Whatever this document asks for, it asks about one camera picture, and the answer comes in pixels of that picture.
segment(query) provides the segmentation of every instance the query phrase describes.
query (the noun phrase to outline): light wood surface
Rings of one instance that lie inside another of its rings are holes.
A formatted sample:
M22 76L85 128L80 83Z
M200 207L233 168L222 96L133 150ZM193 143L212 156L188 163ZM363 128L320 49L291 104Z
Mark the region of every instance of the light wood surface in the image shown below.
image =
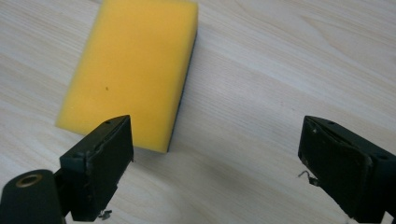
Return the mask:
M95 223L355 223L297 178L300 133L322 117L396 154L396 2L198 2L170 152L136 148ZM81 139L54 121L99 6L0 0L0 186Z

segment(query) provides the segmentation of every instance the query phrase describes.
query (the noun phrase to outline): black plastic part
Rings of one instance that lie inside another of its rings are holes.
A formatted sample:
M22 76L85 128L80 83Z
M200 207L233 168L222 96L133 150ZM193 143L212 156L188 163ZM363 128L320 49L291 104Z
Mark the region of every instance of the black plastic part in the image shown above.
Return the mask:
M71 186L69 206L75 221L94 221L100 215L133 158L129 116L102 123L62 155L61 176Z
M330 120L306 116L298 156L358 222L395 216L396 156Z
M64 223L52 172L35 170L10 180L3 189L0 223Z

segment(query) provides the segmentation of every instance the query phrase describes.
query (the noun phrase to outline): yellow sponge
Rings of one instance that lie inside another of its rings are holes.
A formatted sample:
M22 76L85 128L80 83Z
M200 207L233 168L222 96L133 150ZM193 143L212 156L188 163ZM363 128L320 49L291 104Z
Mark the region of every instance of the yellow sponge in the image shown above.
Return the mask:
M56 125L87 134L131 115L134 145L166 152L194 38L198 6L183 0L105 0Z

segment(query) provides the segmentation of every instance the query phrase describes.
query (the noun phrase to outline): wooden table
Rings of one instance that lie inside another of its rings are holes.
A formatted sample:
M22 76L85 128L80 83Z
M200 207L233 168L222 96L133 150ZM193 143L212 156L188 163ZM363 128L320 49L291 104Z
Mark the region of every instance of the wooden table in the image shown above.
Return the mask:
M170 152L136 148L95 223L355 223L297 178L301 128L331 119L396 154L396 2L198 2ZM82 138L54 121L99 6L0 0L1 186Z

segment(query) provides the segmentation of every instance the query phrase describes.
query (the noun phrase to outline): sponge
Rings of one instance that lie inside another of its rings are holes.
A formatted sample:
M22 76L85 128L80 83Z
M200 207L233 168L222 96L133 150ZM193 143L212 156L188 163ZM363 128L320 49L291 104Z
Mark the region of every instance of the sponge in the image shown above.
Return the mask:
M134 146L167 152L197 18L184 0L104 0L56 126L87 134L130 115Z

